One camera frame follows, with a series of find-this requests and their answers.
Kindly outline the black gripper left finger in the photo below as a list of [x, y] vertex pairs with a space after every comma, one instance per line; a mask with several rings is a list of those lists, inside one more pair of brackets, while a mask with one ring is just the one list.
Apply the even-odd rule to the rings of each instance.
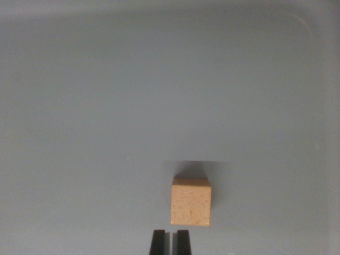
[[149, 255], [169, 255], [170, 235], [164, 229], [156, 229], [153, 232]]

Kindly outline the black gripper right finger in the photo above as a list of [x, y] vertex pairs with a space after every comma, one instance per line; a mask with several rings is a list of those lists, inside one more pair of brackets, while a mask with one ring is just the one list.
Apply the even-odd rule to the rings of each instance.
[[188, 230], [178, 230], [173, 234], [172, 254], [191, 255], [190, 234]]

